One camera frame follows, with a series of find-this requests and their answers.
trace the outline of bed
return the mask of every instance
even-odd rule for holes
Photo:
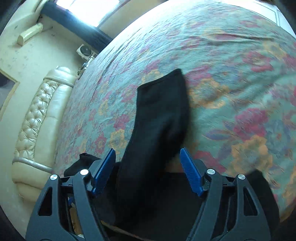
[[[184,146],[225,175],[257,168],[281,215],[296,197],[296,41],[270,20],[216,1],[169,0],[120,33],[76,82],[54,171],[87,152],[120,161],[137,87],[181,68],[191,120]]]

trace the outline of window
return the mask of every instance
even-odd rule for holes
[[[120,0],[58,0],[57,5],[68,9],[81,21],[97,27],[101,19],[114,10]]]

